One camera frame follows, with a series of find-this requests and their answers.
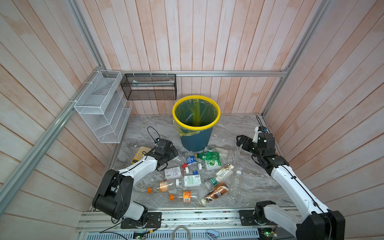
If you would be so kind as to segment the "white label square bottle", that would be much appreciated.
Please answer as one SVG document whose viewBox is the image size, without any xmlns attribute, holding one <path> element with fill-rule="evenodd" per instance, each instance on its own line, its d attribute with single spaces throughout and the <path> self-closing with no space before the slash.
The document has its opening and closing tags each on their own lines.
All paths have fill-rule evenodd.
<svg viewBox="0 0 384 240">
<path fill-rule="evenodd" d="M 188 167 L 173 167 L 164 170 L 165 179 L 167 180 L 178 179 L 182 176 L 188 175 L 189 173 L 190 171 Z"/>
</svg>

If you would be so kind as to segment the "blue label crushed bottle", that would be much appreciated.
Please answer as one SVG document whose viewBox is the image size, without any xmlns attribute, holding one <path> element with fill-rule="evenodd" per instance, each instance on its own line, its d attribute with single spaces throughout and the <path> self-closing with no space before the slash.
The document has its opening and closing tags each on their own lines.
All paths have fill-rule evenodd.
<svg viewBox="0 0 384 240">
<path fill-rule="evenodd" d="M 199 163 L 195 156 L 190 156 L 186 159 L 186 174 L 198 175 L 199 174 Z"/>
</svg>

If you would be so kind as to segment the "orange label bottle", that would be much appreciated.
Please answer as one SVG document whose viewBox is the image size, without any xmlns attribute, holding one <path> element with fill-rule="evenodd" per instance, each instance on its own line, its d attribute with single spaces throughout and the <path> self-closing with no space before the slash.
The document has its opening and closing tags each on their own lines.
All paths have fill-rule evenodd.
<svg viewBox="0 0 384 240">
<path fill-rule="evenodd" d="M 174 190 L 177 187 L 175 181 L 162 181 L 158 183 L 154 183 L 152 186 L 147 188 L 148 194 L 153 193 L 165 193 L 171 190 Z"/>
<path fill-rule="evenodd" d="M 196 190 L 178 191 L 170 194 L 170 200 L 173 202 L 191 203 L 200 197 L 200 193 Z"/>
</svg>

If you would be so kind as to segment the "green label white bottle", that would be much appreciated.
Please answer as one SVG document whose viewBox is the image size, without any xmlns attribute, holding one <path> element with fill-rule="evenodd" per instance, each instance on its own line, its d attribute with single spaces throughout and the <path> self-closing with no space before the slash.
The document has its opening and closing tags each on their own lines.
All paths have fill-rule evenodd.
<svg viewBox="0 0 384 240">
<path fill-rule="evenodd" d="M 194 188 L 202 184 L 200 175 L 187 175 L 175 180 L 177 187 Z"/>
</svg>

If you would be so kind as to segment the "cream label bottle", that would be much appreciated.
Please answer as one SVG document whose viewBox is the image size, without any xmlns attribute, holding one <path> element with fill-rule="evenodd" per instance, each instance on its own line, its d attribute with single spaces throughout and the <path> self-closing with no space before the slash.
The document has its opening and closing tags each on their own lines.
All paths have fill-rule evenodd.
<svg viewBox="0 0 384 240">
<path fill-rule="evenodd" d="M 223 182 L 224 180 L 226 180 L 227 178 L 229 178 L 234 172 L 233 172 L 233 169 L 235 167 L 231 164 L 227 164 L 225 165 L 221 170 L 219 170 L 217 173 L 216 173 L 216 180 L 218 183 L 221 183 Z"/>
</svg>

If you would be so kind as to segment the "clear tall bottle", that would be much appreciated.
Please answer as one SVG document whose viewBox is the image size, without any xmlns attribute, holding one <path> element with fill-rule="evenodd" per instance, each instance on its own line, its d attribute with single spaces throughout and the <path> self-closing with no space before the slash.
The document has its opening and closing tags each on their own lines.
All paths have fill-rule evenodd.
<svg viewBox="0 0 384 240">
<path fill-rule="evenodd" d="M 231 187 L 230 187 L 230 196 L 232 199 L 237 199 L 240 192 L 241 192 L 241 185 L 242 185 L 242 170 L 237 170 L 235 173 L 235 176 L 232 180 Z"/>
</svg>

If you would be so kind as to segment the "brown coffee bottle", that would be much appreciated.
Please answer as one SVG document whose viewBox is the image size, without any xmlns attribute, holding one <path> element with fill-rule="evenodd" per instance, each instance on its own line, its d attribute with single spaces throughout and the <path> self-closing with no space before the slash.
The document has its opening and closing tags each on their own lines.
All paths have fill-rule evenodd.
<svg viewBox="0 0 384 240">
<path fill-rule="evenodd" d="M 205 206 L 206 204 L 220 198 L 228 191 L 228 186 L 225 183 L 220 183 L 214 187 L 203 199 L 201 199 L 201 203 L 203 206 Z"/>
</svg>

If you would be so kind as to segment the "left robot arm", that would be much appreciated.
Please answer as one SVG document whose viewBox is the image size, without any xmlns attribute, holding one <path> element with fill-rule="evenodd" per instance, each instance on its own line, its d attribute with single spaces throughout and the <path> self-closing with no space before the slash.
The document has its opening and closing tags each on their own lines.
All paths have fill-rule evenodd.
<svg viewBox="0 0 384 240">
<path fill-rule="evenodd" d="M 159 170 L 178 155 L 171 141 L 158 139 L 155 146 L 135 164 L 118 171 L 110 169 L 104 174 L 92 207 L 116 220 L 130 219 L 145 224 L 148 209 L 131 200 L 133 187 L 143 177 Z"/>
</svg>

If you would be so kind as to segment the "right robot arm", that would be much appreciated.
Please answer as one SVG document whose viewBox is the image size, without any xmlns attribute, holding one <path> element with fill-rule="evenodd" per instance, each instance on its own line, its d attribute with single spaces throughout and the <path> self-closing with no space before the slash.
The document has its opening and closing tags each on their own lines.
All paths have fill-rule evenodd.
<svg viewBox="0 0 384 240">
<path fill-rule="evenodd" d="M 256 142 L 245 135 L 237 136 L 237 146 L 251 153 L 254 162 L 280 184 L 301 215 L 297 217 L 273 201 L 261 201 L 256 203 L 253 222 L 258 225 L 275 223 L 298 240 L 343 240 L 345 217 L 317 199 L 289 163 L 276 153 L 273 134 L 261 131 L 255 135 Z"/>
</svg>

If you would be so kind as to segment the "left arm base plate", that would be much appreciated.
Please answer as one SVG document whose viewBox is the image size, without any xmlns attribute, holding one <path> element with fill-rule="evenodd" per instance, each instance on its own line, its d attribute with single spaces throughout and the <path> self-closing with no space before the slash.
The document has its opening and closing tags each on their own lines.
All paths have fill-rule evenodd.
<svg viewBox="0 0 384 240">
<path fill-rule="evenodd" d="M 121 229 L 157 229 L 161 226 L 161 212 L 144 212 L 139 220 L 125 218 L 121 223 Z"/>
</svg>

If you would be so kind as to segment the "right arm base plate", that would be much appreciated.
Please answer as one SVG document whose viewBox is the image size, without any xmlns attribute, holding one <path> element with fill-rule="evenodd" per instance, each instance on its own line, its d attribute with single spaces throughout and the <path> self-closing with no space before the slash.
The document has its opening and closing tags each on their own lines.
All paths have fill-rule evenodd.
<svg viewBox="0 0 384 240">
<path fill-rule="evenodd" d="M 258 210 L 240 210 L 240 221 L 242 226 L 274 226 L 275 223 L 267 220 L 264 213 Z"/>
</svg>

